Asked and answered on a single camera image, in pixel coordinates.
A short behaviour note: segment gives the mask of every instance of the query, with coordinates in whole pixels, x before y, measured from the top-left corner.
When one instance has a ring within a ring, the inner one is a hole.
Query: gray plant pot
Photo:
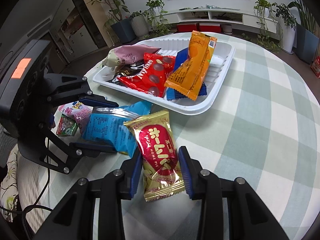
[[[149,34],[149,28],[143,15],[132,18],[130,23],[139,40],[142,40],[145,35]]]
[[[304,62],[311,64],[318,47],[319,38],[301,25],[297,24],[297,56]]]
[[[122,43],[128,43],[136,38],[129,18],[123,19],[122,21],[111,25],[111,28],[117,34]]]

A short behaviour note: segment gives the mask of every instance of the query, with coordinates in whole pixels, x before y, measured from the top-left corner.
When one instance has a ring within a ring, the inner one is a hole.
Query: barcode
[[[209,47],[214,48],[215,45],[216,45],[215,41],[210,41],[209,42]]]

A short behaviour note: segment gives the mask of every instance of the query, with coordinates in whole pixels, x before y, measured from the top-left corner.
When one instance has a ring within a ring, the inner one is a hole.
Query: red oval label
[[[170,134],[162,125],[145,126],[139,134],[140,149],[145,160],[160,175],[170,175],[178,163]]]

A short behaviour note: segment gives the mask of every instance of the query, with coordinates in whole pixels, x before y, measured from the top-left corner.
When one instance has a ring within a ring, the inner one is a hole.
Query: blue snack package
[[[184,63],[187,59],[188,59],[188,48],[180,50],[176,56],[176,62],[174,64],[173,72],[175,72],[180,67],[180,65]],[[206,95],[207,95],[207,87],[204,83],[202,83],[198,96],[206,96]],[[178,92],[177,90],[174,90],[173,88],[167,89],[166,96],[167,96],[167,100],[186,98],[185,95],[182,95],[180,92]]]
[[[131,106],[117,107],[139,116],[150,114],[151,103],[148,101],[139,101]],[[132,120],[132,118],[119,117],[113,114],[92,113],[90,120],[82,135],[84,140],[96,142],[106,142],[112,145],[116,151],[128,154],[132,157],[137,141],[123,122]]]

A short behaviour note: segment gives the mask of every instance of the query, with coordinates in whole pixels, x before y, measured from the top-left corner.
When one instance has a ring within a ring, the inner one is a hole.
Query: chocolate ball image
[[[163,65],[162,65],[162,64],[159,64],[159,63],[155,63],[155,64],[153,65],[153,68],[154,68],[154,70],[156,70],[156,71],[162,71],[162,70],[163,70]]]
[[[165,63],[171,63],[171,62],[172,62],[172,58],[169,58],[169,57],[163,57],[162,60],[163,60]]]
[[[149,88],[148,92],[151,93],[151,95],[154,95],[156,97],[159,96],[160,92],[159,92],[159,89],[157,87],[151,87]]]
[[[150,80],[151,82],[153,82],[154,84],[158,84],[158,83],[160,82],[159,77],[156,76],[156,75],[150,75],[150,76],[149,76],[149,80]]]

